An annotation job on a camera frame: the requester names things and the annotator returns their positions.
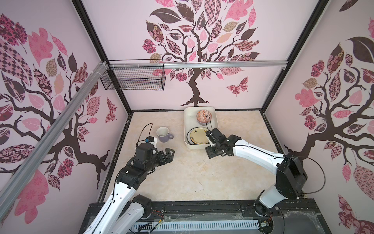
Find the cream plate black calligraphy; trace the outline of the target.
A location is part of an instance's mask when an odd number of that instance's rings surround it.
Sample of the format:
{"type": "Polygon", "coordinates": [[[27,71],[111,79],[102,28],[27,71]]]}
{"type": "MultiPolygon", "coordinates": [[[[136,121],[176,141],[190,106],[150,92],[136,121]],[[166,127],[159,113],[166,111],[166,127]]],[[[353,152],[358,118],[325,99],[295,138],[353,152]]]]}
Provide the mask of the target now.
{"type": "Polygon", "coordinates": [[[208,129],[204,127],[194,128],[190,132],[190,140],[194,144],[208,144],[209,140],[206,136],[208,129]]]}

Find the lavender ceramic mug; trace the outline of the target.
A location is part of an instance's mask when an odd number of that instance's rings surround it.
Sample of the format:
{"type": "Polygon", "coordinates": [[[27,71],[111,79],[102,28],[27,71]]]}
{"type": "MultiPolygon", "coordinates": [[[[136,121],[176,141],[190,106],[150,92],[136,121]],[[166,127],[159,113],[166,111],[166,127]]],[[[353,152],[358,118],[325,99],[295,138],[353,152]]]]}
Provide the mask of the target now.
{"type": "Polygon", "coordinates": [[[174,139],[174,135],[170,133],[169,128],[159,127],[156,131],[157,137],[160,142],[166,143],[171,139],[174,139]]]}

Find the orange patterned bowl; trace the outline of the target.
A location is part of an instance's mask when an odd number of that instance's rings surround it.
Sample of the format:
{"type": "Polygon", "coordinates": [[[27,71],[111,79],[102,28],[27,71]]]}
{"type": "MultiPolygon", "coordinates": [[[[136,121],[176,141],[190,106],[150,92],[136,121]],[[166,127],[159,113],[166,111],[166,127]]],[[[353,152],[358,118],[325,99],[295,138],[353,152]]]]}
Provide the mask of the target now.
{"type": "Polygon", "coordinates": [[[212,114],[208,110],[200,110],[196,114],[196,119],[200,125],[205,125],[211,122],[212,114]]]}

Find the white plastic bin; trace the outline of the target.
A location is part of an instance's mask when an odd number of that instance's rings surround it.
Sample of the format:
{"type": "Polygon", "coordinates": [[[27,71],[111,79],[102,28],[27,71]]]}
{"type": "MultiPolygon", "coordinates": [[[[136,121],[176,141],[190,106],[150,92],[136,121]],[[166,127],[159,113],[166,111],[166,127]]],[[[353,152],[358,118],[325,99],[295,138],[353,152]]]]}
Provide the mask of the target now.
{"type": "Polygon", "coordinates": [[[206,148],[207,146],[209,146],[209,143],[208,144],[194,144],[194,145],[189,145],[188,142],[187,142],[187,139],[186,139],[186,136],[187,136],[187,133],[190,129],[194,129],[194,128],[198,128],[198,127],[206,127],[206,126],[203,126],[203,125],[200,125],[196,119],[196,114],[198,111],[200,110],[208,110],[211,112],[212,114],[212,120],[211,120],[211,123],[208,124],[208,127],[209,129],[211,128],[217,128],[219,129],[219,124],[218,124],[218,119],[217,119],[217,115],[216,115],[216,110],[213,108],[213,107],[210,107],[210,106],[203,106],[203,107],[187,107],[185,110],[184,110],[184,141],[185,141],[185,145],[188,149],[191,149],[191,150],[200,150],[200,149],[204,149],[206,148]]]}

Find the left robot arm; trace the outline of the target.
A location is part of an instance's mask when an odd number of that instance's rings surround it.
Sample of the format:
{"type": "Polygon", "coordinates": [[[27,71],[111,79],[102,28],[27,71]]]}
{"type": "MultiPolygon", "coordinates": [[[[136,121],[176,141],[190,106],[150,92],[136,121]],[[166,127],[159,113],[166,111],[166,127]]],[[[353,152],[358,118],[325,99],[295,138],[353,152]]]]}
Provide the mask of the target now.
{"type": "Polygon", "coordinates": [[[134,157],[119,171],[111,194],[84,233],[126,234],[138,220],[149,217],[152,200],[133,195],[152,170],[173,162],[174,155],[170,148],[158,150],[154,142],[137,146],[134,157]]]}

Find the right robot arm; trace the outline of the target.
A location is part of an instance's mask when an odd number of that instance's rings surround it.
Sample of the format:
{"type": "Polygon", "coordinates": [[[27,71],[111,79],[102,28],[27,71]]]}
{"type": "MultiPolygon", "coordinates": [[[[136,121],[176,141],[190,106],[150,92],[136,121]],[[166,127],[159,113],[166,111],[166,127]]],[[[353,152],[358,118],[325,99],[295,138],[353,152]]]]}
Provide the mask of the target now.
{"type": "Polygon", "coordinates": [[[257,147],[236,135],[226,137],[217,128],[208,130],[206,147],[209,159],[217,156],[236,156],[249,160],[275,175],[275,183],[262,191],[254,202],[260,216],[285,199],[298,199],[308,179],[300,159],[291,154],[283,155],[257,147]]]}

